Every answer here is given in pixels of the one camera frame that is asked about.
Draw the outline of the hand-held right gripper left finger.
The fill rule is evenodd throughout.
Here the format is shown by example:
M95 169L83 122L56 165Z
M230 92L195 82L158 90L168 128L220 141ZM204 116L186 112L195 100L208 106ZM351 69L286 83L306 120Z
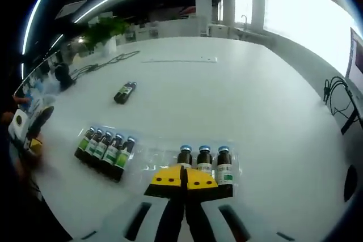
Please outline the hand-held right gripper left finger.
M115 208L92 233L73 241L177 241L184 216L186 169L155 173L143 195Z

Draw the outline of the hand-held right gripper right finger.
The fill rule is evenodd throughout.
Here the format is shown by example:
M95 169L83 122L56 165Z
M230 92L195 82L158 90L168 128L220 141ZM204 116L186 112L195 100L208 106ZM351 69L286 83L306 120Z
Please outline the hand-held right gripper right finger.
M295 241L270 227L211 175L186 170L185 215L194 241Z

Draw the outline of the person's left hand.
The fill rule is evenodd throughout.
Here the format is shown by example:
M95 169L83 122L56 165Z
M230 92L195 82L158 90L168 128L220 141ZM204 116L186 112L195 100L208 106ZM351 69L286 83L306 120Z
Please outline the person's left hand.
M30 102L28 97L13 95L7 95L4 99L1 99L1 125L9 125L14 118L18 105L27 104L28 102Z

